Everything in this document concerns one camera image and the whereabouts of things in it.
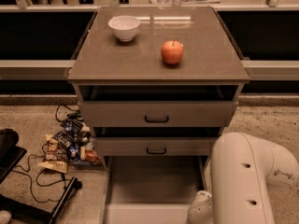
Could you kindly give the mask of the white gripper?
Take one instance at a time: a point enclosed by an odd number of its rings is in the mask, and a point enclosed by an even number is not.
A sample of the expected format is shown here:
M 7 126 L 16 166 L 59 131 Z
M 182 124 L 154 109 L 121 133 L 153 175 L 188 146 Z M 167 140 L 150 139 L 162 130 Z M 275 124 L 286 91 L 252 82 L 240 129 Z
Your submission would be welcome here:
M 188 209 L 186 224 L 213 224 L 212 195 L 199 190 Z

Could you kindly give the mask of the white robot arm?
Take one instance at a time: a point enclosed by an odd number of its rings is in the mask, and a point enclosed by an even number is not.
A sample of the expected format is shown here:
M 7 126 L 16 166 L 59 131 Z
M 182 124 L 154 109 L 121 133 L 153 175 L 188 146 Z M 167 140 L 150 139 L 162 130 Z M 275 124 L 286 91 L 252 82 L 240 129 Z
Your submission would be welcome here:
M 198 191 L 186 224 L 275 224 L 269 191 L 298 179 L 285 147 L 246 133 L 219 137 L 211 153 L 212 191 Z

